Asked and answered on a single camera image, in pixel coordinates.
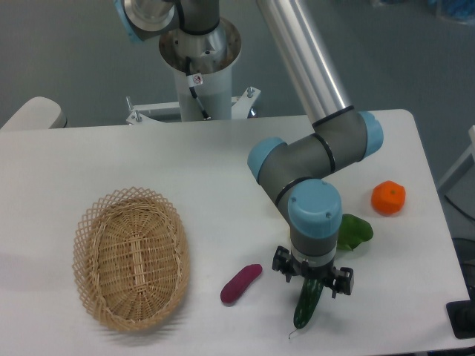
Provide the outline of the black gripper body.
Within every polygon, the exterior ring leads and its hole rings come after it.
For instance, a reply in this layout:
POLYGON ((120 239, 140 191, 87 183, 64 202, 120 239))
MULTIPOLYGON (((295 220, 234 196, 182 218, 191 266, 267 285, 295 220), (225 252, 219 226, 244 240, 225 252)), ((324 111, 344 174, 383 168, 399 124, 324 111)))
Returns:
POLYGON ((310 280, 324 280, 333 275, 334 251, 317 257, 292 251, 290 256, 289 279, 294 276, 302 276, 310 280))

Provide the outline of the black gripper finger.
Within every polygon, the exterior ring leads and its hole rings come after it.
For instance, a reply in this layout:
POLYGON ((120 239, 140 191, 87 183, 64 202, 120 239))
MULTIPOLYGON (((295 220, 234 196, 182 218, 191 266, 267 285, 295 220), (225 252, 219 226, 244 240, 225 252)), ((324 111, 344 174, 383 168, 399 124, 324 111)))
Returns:
POLYGON ((353 269, 348 267, 333 267, 324 278, 324 285, 332 290, 333 299, 335 299, 338 294, 351 295, 354 285, 353 269))
POLYGON ((293 257, 289 249, 281 245, 276 248, 274 257, 272 258, 272 270, 278 271, 285 276, 287 283, 289 283, 294 276, 301 275, 298 261, 293 257))

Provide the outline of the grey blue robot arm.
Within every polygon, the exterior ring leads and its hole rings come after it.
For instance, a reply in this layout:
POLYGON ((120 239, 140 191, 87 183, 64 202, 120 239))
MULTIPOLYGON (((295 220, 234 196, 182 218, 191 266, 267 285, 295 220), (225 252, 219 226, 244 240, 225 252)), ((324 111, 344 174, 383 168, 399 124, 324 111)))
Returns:
MULTIPOLYGON (((243 111, 242 102, 232 101, 230 73, 241 40, 218 1, 116 1, 115 7, 130 39, 159 38, 183 121, 227 120, 243 111)), ((325 178, 377 152, 382 128, 350 104, 303 1, 259 1, 258 7, 313 129, 291 144, 265 139, 247 159, 290 227, 291 246, 277 249, 272 267, 348 295, 353 270, 333 265, 341 198, 325 178)))

